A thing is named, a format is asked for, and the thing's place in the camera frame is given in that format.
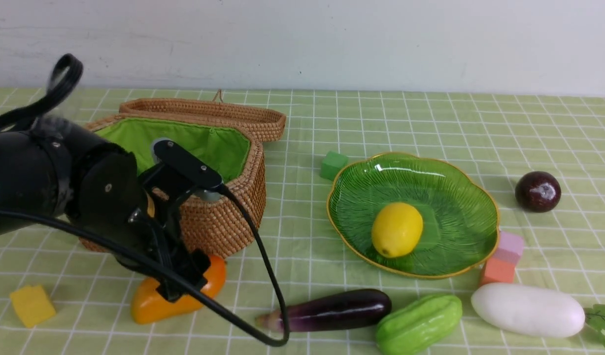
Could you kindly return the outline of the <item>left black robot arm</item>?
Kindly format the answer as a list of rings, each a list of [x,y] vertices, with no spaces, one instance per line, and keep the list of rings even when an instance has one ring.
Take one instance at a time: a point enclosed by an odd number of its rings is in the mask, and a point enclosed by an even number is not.
[[[66,120],[0,128],[0,235],[31,224],[60,229],[156,279],[169,302],[204,300],[211,263],[182,241],[179,207],[196,191],[216,191],[221,176],[172,140],[152,148],[158,162],[139,173],[132,152]]]

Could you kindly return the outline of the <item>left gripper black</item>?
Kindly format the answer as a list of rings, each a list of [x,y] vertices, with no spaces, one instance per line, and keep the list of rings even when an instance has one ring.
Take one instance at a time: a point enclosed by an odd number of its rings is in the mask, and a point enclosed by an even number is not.
[[[155,290],[167,302],[176,303],[182,296],[193,296],[208,281],[205,273],[211,266],[210,257],[200,249],[190,250],[183,241],[179,225],[179,209],[168,208],[165,200],[142,191],[143,202],[122,225],[118,244],[131,248],[143,257],[174,272],[191,288],[183,287],[173,277],[167,277],[139,261],[115,255],[120,265],[158,281]]]

